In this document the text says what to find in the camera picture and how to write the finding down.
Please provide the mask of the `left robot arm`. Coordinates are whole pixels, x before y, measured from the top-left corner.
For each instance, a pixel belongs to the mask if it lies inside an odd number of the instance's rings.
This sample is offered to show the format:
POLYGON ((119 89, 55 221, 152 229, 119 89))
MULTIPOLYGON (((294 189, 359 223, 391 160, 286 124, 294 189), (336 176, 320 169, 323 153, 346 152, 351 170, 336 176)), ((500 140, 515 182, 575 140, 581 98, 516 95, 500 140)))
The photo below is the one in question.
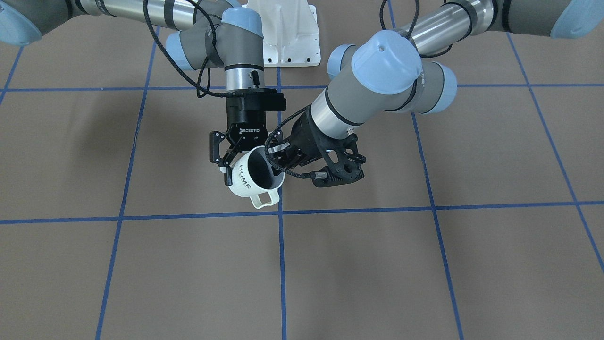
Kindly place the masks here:
POLYGON ((266 141, 265 156, 289 172, 319 159, 326 172, 355 172, 366 159, 354 129, 379 111, 441 112, 457 91, 453 72, 427 58, 484 32, 576 39, 603 20, 601 0, 449 0, 412 23, 375 33, 361 46, 341 45, 330 55, 330 84, 293 115, 291 135, 266 141))

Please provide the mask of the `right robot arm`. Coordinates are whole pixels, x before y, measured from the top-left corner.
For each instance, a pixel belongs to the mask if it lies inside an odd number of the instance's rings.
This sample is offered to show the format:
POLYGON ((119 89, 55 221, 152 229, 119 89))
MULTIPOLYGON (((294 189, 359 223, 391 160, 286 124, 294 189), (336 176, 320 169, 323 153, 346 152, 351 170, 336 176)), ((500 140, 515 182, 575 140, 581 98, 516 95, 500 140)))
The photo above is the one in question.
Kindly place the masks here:
POLYGON ((160 51, 198 97, 226 101, 227 130, 210 134, 210 162, 221 172, 239 153, 265 144, 266 112, 284 110, 285 98, 265 86, 259 13, 236 0, 3 0, 1 41, 27 46, 81 15, 174 30, 160 51))

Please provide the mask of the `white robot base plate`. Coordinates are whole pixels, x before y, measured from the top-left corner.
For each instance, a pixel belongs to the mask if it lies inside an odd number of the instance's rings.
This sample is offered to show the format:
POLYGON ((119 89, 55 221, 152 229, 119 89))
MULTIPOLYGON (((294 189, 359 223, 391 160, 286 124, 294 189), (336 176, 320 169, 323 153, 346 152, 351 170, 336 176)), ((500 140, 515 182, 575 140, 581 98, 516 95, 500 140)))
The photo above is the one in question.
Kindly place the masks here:
POLYGON ((315 67, 321 62, 315 6, 306 0, 249 0, 261 16, 264 66, 315 67))

